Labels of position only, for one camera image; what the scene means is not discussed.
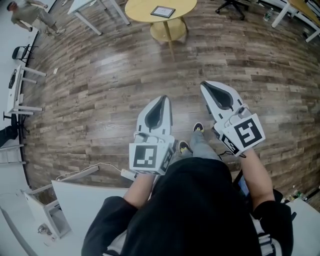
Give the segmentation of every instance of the bottle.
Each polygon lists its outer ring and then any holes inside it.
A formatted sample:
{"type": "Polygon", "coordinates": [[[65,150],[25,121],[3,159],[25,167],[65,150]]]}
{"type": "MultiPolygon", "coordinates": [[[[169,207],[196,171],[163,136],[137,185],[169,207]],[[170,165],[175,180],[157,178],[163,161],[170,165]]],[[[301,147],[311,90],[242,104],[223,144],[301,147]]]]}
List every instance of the bottle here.
{"type": "Polygon", "coordinates": [[[270,20],[270,17],[273,14],[273,8],[271,8],[270,10],[267,11],[267,13],[264,15],[263,19],[265,22],[268,22],[270,20]]]}

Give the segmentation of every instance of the round wooden table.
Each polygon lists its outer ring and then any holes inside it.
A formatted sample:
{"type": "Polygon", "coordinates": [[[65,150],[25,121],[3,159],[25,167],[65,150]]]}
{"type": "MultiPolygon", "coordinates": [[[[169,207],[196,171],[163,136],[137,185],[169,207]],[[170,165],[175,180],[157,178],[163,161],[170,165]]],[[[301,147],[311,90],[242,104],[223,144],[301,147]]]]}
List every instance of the round wooden table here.
{"type": "Polygon", "coordinates": [[[172,41],[178,40],[188,31],[183,15],[191,12],[196,4],[197,0],[128,0],[125,13],[134,21],[150,23],[152,37],[168,42],[171,56],[175,60],[172,41]],[[151,15],[157,6],[173,8],[175,11],[170,18],[151,15]]]}

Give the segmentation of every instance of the floor board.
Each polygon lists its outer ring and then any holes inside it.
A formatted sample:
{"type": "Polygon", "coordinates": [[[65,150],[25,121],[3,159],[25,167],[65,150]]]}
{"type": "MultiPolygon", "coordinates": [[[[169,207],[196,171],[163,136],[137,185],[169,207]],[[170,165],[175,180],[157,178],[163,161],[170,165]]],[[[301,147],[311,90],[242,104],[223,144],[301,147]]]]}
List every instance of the floor board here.
{"type": "MultiPolygon", "coordinates": [[[[257,4],[240,21],[232,6],[215,13],[222,0],[199,0],[185,17],[189,34],[173,44],[173,62],[168,44],[155,41],[148,24],[126,26],[104,2],[107,15],[95,5],[83,11],[101,36],[67,15],[70,1],[51,10],[66,33],[55,40],[36,39],[39,48],[29,67],[47,77],[30,75],[39,84],[25,84],[23,90],[28,105],[44,108],[26,120],[30,134],[24,155],[34,188],[99,162],[127,169],[137,116],[160,95],[170,97],[177,140],[188,140],[200,121],[210,145],[222,153],[224,146],[210,132],[211,117],[200,93],[203,80],[235,88],[258,114],[266,140],[256,150],[275,188],[287,194],[293,185],[303,192],[319,185],[320,39],[304,41],[307,25],[285,17],[272,28],[276,15],[264,22],[267,9],[257,4]]],[[[223,159],[235,177],[238,160],[223,159]]],[[[100,169],[85,182],[129,186],[114,168],[100,169]]]]}

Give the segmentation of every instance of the black sleeve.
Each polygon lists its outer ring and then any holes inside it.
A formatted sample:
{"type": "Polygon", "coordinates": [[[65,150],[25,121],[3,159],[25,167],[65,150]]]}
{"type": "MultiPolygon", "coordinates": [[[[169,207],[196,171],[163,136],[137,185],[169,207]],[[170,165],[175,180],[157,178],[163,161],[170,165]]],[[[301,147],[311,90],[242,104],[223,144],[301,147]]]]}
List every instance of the black sleeve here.
{"type": "Polygon", "coordinates": [[[104,203],[87,231],[81,255],[101,256],[111,242],[124,232],[137,208],[120,196],[111,196],[104,203]]]}
{"type": "Polygon", "coordinates": [[[260,220],[264,232],[279,242],[282,255],[290,256],[294,246],[291,208],[284,203],[265,201],[254,210],[253,217],[260,220]]]}

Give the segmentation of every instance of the black shirt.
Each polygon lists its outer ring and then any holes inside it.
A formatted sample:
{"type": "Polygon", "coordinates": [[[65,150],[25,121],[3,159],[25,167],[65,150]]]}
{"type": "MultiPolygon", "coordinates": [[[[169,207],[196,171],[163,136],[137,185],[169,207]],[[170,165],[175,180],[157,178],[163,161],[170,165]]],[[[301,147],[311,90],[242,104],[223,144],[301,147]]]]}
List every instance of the black shirt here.
{"type": "MultiPolygon", "coordinates": [[[[280,243],[282,255],[290,256],[290,207],[267,201],[253,216],[280,243]]],[[[218,160],[191,157],[170,165],[139,210],[121,197],[107,198],[86,234],[82,256],[118,255],[108,246],[125,230],[123,256],[261,255],[249,211],[218,160]]]]}

